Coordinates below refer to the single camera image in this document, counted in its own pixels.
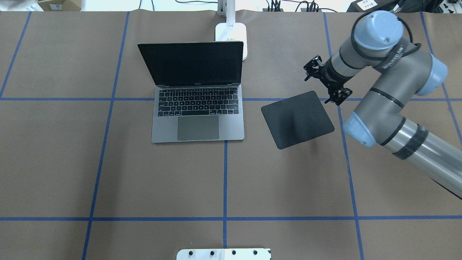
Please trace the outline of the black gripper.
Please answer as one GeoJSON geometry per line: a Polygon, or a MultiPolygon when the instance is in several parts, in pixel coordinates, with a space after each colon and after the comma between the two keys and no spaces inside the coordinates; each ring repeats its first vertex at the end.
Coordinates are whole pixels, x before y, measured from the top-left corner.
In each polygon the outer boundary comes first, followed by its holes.
{"type": "Polygon", "coordinates": [[[339,91],[341,89],[341,74],[334,69],[331,60],[319,67],[319,73],[321,75],[320,81],[329,91],[339,91]]]}

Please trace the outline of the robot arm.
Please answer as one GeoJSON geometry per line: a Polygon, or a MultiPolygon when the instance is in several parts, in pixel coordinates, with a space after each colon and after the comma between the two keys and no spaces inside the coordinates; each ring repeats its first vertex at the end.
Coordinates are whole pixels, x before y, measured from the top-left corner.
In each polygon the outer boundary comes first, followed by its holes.
{"type": "Polygon", "coordinates": [[[461,151],[401,115],[412,96],[439,87],[448,68],[411,35],[405,37],[404,30],[408,25],[394,13],[360,15],[340,49],[325,64],[315,62],[317,77],[328,89],[328,102],[340,105],[352,94],[344,87],[347,81],[368,66],[378,71],[379,78],[344,122],[344,132],[366,147],[385,147],[460,199],[461,151]]]}

